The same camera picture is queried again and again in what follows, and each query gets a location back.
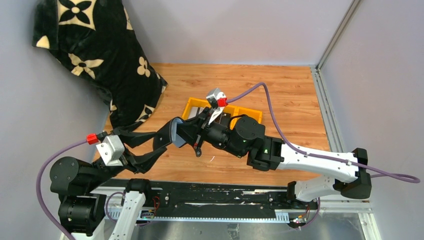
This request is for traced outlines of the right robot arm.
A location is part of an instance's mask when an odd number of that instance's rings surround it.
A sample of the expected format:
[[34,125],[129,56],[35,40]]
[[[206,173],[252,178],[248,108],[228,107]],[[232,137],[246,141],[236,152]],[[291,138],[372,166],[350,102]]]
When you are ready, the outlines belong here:
[[210,122],[204,112],[188,120],[176,118],[171,124],[175,145],[190,145],[197,157],[202,154],[203,142],[207,142],[238,158],[247,156],[247,165],[259,171],[301,170],[320,175],[288,183],[286,197],[289,200],[310,202],[328,195],[354,200],[370,197],[372,183],[365,169],[368,163],[365,149],[356,148],[352,152],[317,150],[266,136],[265,130],[263,124],[247,115],[239,117],[230,127]]

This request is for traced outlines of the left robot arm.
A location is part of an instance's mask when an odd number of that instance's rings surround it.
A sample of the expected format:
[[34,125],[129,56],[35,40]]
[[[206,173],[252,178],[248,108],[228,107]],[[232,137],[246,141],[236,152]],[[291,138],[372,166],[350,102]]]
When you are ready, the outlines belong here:
[[137,147],[156,136],[155,132],[131,132],[119,128],[110,133],[90,134],[87,144],[95,144],[100,158],[92,163],[66,156],[50,169],[50,190],[58,194],[58,228],[70,240],[99,240],[104,236],[106,195],[92,191],[123,170],[148,172],[166,146],[154,147],[144,155],[134,155],[127,147]]

